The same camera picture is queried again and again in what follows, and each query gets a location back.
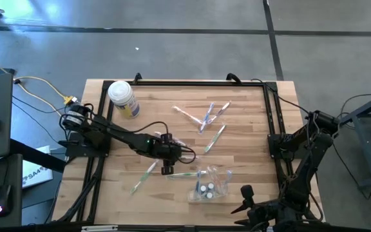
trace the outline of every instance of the concrete floor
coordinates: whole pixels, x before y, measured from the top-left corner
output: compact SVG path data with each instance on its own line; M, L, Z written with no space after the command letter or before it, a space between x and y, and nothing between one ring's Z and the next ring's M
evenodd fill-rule
M371 32L371 1L270 0L275 30ZM267 30L261 0L0 0L4 25L94 28ZM294 81L300 104L308 110L337 115L343 102L371 93L371 37L276 36L284 80ZM109 34L0 32L0 65L18 75L48 79L67 95L81 97L88 78L276 80L268 35ZM45 84L27 81L27 88L62 107L62 99ZM14 95L34 106L43 103L14 87ZM350 102L353 110L370 98ZM63 132L56 114L23 106L56 139ZM58 147L23 112L13 108L12 138L32 147ZM352 131L335 141L354 173L365 172L363 156ZM371 229L371 199L365 200L330 149L318 171L321 200L328 222ZM27 208L23 224L45 220L50 203Z

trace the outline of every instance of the cable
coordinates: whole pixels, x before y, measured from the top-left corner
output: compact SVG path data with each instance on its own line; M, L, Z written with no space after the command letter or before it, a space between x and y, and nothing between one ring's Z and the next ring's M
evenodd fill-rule
M42 101L43 103L49 105L54 111L57 112L57 114L59 116L61 116L61 114L58 112L58 110L53 105L51 105L51 103L49 103L48 101L36 96L35 94L30 93L28 90L26 90L26 88L21 83L19 83L18 86L21 87L24 90L24 92L27 93L28 95L30 95L32 97L35 97L36 99L38 99L38 100Z
M97 114L94 113L94 105L92 105L91 103L86 103L84 104L85 107L87 106L91 106L91 109L90 109L90 118L93 119L93 116L97 116Z
M196 155L196 153L195 153L195 151L194 151L193 149L191 149L191 148L189 148L189 147L186 147L186 146L183 146L183 145L177 145L177 146L180 146L181 148L187 148L187 149L188 149L188 151L186 151L186 150L181 150L182 152L191 152L191 153L194 154L194 157L193 157L189 162L184 162L184 161L182 161L180 158L177 157L177 160L178 160L180 163L183 163L183 164L190 164L190 163L194 162L194 160L196 160L197 155Z
M60 127L61 127L63 130L65 130L65 128L62 126L61 121L62 121L62 118L63 118L63 117L67 117L67 116L74 117L74 118L76 118L76 119L84 119L84 120L91 120L91 121L93 121L93 119L91 119L91 118L89 118L89 117L77 116L77 115L72 115L72 114L69 114L69 113L65 113L65 114L61 115L61 117L59 118L59 124L60 124ZM129 131L129 130L127 130L127 131L124 131L124 130L118 130L118 129L115 129L115 128L110 128L109 125L104 124L104 123L102 123L102 122L97 122L97 121L95 121L95 122L98 123L98 124L100 124L100 125L102 125L102 126L105 126L105 127L109 128L109 129L111 129L111 130L115 130L115 131L119 131L119 132L123 132L123 133L137 133L137 132L140 132L140 131L142 131L142 130L144 130L144 129L146 129L146 128L148 128L148 127L154 125L154 124L163 124L163 125L166 127L166 131L167 131L167 133L169 133L169 132L168 132L168 126L167 126L167 124L166 124L165 122L162 122L162 121L155 121L155 122L152 122L152 123L148 124L147 126L144 126L143 128L140 128L140 129L138 129L138 130L134 130L134 131Z
M338 155L340 161L343 163L343 165L345 166L345 168L347 169L348 171L348 174L350 174L350 176L352 177L353 181L356 183L356 186L358 188L358 190L360 191L360 193L366 198L366 200L369 200L370 197L371 197L371 190L370 190L370 193L368 196L365 195L365 193L363 193L363 190L361 190L359 188L359 183L357 182L356 178L353 176L352 172L349 170L348 166L346 165L345 161L341 158L340 154L339 154L339 151L337 150L336 146L334 145L333 143L333 148L334 150L336 151L336 154Z
M60 117L60 119L59 119L59 126L64 130L65 134L66 134L66 129L62 126L61 122L62 122L62 118L63 118L63 117L66 117L66 116L75 117L76 119L84 119L84 120L91 120L91 121L93 121L93 119L90 119L90 118L88 118L88 117L77 116L77 115L71 115L71 114L65 113L65 114L61 115L61 117ZM123 131L123 130L117 130L117 129L115 129L115 128L110 128L109 125L107 125L107 124L104 124L104 123L101 123L101 122L97 122L97 121L95 121L95 122L96 122L96 123L99 123L99 124L102 125L102 126L105 126L105 127L109 128L109 129L111 129L111 130L115 130L115 131L119 131L119 132L124 132L124 133L137 133L137 132L140 132L140 131L142 131L142 130L144 130L144 129L146 129L146 128L148 128L148 127L154 125L154 124L163 124L163 125L166 127L166 132L169 133L169 131L168 131L168 125L167 125L165 122L162 122L162 121L152 122L152 123L150 123L150 124L148 124L148 125L146 125L146 126L140 128L140 129L138 129L138 130L134 130L134 131ZM183 164L190 164L190 163L194 162L194 160L196 159L196 153L195 153L195 151L194 151L193 149L188 148L188 147L186 147L186 146L181 146L181 145L176 145L176 146L180 146L180 147L182 147L182 148L186 148L186 149L188 149L187 151L182 150L183 152L190 152L190 153L193 153L193 154L194 154L194 157L193 157L189 162L184 162L184 161L182 161L180 158L177 158L177 161L179 161L179 162L181 162L181 163L183 163Z
M59 110L62 110L62 109L65 109L65 108L67 108L67 106L65 106L65 107L62 107L62 108L59 108L58 110L54 110L54 111L43 111L43 110L40 110L40 109L38 109L38 108L36 108L36 107L34 107L34 106L32 106L32 105L30 105L30 104L28 104L28 103L26 103L26 102L24 102L24 101L22 101L21 99L18 99L16 96L12 96L14 99L16 99L17 101L20 101L20 102L22 102L23 104L26 104L27 106L29 106L29 107L31 107L31 108L33 108L33 109L35 109L35 110L37 110L37 111L39 111L39 112L41 112L41 113L55 113L55 112L58 112Z
M343 105L342 105L342 107L341 107L341 110L340 110L340 114L339 114L338 117L340 117L340 119L343 118L342 115L345 114L345 113L343 113L343 110L345 109L345 106L346 106L346 104L347 104L348 101L350 101L350 100L352 100L352 99L354 99L354 98L356 98L356 97L363 97L363 96L371 96L371 93L359 94L359 95L356 95L356 96L353 96L353 97L347 99L347 100L345 101L345 103L343 103ZM350 126L350 125L347 125L347 124L345 124L345 126L346 126L348 129L351 129L351 130L354 130L354 129L355 129L353 126Z
M53 213L54 205L55 205L55 203L56 203L56 201L57 201L58 190L59 190L59 186L61 185L61 182L62 182L62 181L60 180L59 183L58 183L58 186L57 186L57 190L55 190L55 196L54 196L54 199L52 200L51 207L50 207L50 211L48 212L48 216L46 217L44 224L46 224L46 222L47 222L48 219L50 218L51 214Z
M66 100L66 96L63 95L62 93L60 93L60 91L58 91L56 89L56 87L54 87L51 83L49 83L47 80L43 79L43 78L40 78L40 77L32 77L32 76L24 76L24 77L17 77L15 78L14 80L20 80L20 79L35 79L35 80L40 80L40 81L43 81L45 82L47 85L49 85L55 92L58 93L58 95L60 95L60 97L62 97L64 100Z
M0 66L0 70L2 70L3 72L5 72L5 73L8 73L4 68L2 68L1 66ZM39 77L18 77L18 78L13 78L13 81L15 82L15 80L19 80L19 79L24 79L24 78L33 78L33 79L39 79L39 80L41 80L41 81L44 81L44 82L46 82L48 85L50 85L62 98L64 98L64 99L66 99L66 97L64 96L64 95L62 95L61 93L59 93L59 91L55 88L55 87L53 87L53 85L52 84L50 84L48 81L46 81L46 80L44 80L44 79L42 79L42 78L39 78ZM42 99L41 97L38 97L38 96L36 96L36 95L34 95L34 94L32 94L32 93L30 93L28 90L26 90L26 88L21 84L21 83L17 83L18 84L18 86L20 87L20 88L22 88L23 90L24 90L24 92L25 93L27 93L28 95L30 95L30 96L32 96L32 97L35 97L36 99L39 99L40 101L42 101L42 102L44 102L45 104L47 104L47 105L49 105L54 111L57 111L57 109L55 109L55 107L52 105L52 104L50 104L48 101L46 101L46 100L44 100L44 99Z
M250 229L250 232L254 232L256 231L256 229L260 228L260 226L266 224L267 222L260 222L259 224L253 226L251 229Z
M25 110L23 110L21 107L17 106L22 112L27 114L32 120L34 120L44 131L50 136L50 138L57 143L57 141L51 136L50 132L48 132L47 129L45 129L44 126L42 126L35 118L33 118L29 113L27 113Z
M283 99L282 97L280 97L280 96L276 93L276 90L274 90L273 88L271 88L271 87L267 84L267 82L263 82L262 80L257 79L257 78L253 78L253 79L251 79L250 81L253 81L253 80L255 80L255 81L260 81L261 83L265 84L266 87L268 87L268 88L271 90L271 92L272 92L276 97L278 97L280 100L282 100L283 102L289 103L289 104L291 104L291 105L293 105L293 106L295 106L295 107L297 107L297 108L303 110L306 114L309 114L309 112L308 112L305 108L303 108L303 107L301 107L301 106L299 106L299 105L296 105L296 104L294 104L293 102L289 102L288 100L285 100L285 99Z

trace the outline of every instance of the white bottle cap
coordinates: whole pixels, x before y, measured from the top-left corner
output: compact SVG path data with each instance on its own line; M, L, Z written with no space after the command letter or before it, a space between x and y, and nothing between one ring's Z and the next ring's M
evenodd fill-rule
M126 103L133 95L131 86L125 81L115 81L108 88L108 95L116 105Z

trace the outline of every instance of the wooden tabletop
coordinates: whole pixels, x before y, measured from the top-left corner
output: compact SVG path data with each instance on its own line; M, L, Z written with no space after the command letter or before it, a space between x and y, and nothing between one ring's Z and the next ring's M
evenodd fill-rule
M83 103L92 103L98 108L103 80L88 79ZM278 92L284 99L298 103L292 81L277 82ZM192 164L177 162L175 173L206 169L216 165L225 173L233 171L229 194L209 202L188 202L187 194L196 184L195 178L167 180L160 174L162 162L145 183L131 196L130 189L140 180L153 159L137 155L127 145L113 140L106 159L100 187L96 224L160 224L160 225L212 225L229 226L235 220L247 218L245 212L231 215L230 212L242 203L240 188L250 184L254 190L254 201L271 200L278 196L278 185L274 162L269 156L267 134L269 127L265 113L263 90L235 86L134 86L134 93L140 104L140 114L135 119L124 119L117 109L113 111L113 122L128 130L141 128L150 122L164 121L174 137L193 148L201 158ZM213 113L225 103L230 107L202 135L196 124L185 118L172 106L178 106L198 118L202 118L211 102L215 102ZM299 109L281 102L281 109L287 133L293 133L303 126ZM203 150L220 129L226 128L217 143L207 155ZM154 125L144 133L164 132L164 127ZM59 190L53 219L63 216L81 192L87 158L77 158L66 166ZM293 162L294 169L299 161ZM312 181L312 192L320 202L316 180ZM86 204L85 216L90 210L90 198ZM316 206L312 211L319 217Z

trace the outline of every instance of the yellow cable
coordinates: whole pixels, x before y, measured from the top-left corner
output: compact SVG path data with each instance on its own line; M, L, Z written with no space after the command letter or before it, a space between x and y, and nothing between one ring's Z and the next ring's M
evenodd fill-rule
M42 98L40 98L40 97L38 97L38 96L36 96L36 95L30 93L28 90L26 90L26 89L24 88L24 86L23 86L22 84L18 84L18 85L19 85L19 87L21 87L21 88L24 90L24 92L26 92L27 94L31 95L32 97L35 97L36 99L39 99L40 101L43 101L45 104L51 106L51 108L52 108L53 110L55 110L55 112L56 112L59 116L61 116L61 113L58 112L58 110L55 109L55 107L54 107L53 105L51 105L48 101L46 101L46 100L44 100L44 99L42 99Z
M4 68L2 68L1 66L0 66L0 70L2 70L3 72L5 72L5 73L8 73ZM40 79L41 81L44 81L44 82L46 82L47 84L49 84L61 97L63 97L64 99L65 99L65 96L64 95L62 95L54 86L52 86L52 84L50 84L48 81L45 81L44 79L42 79L42 78L39 78L39 77L34 77L34 79ZM42 99L42 98L40 98L40 97L38 97L38 96L36 96L36 95L34 95L34 94L32 94L32 93L30 93L28 90L26 90L25 89L25 87L21 84L21 83L19 83L18 84L19 85L19 87L21 87L23 90L24 90L24 92L25 93L27 93L28 95L31 95L32 97L35 97L36 99L39 99L40 101L43 101L44 103L46 103L47 105L49 105L53 110L55 110L56 112L57 112L57 114L59 115L59 116L61 116L61 114L58 112L58 110L57 109L55 109L55 107L53 106L53 105L51 105L49 102L47 102L46 100L44 100L44 99Z
M58 95L60 95L64 100L66 100L66 96L64 96L62 93L60 93L56 87L54 87L51 83L49 83L47 80L45 79L42 79L40 77L17 77L17 78L14 78L14 80L19 80L19 79L25 79L25 78L29 78L29 79L37 79L37 80L40 80L40 81L44 81L47 85L49 85L54 91L56 91L58 93Z

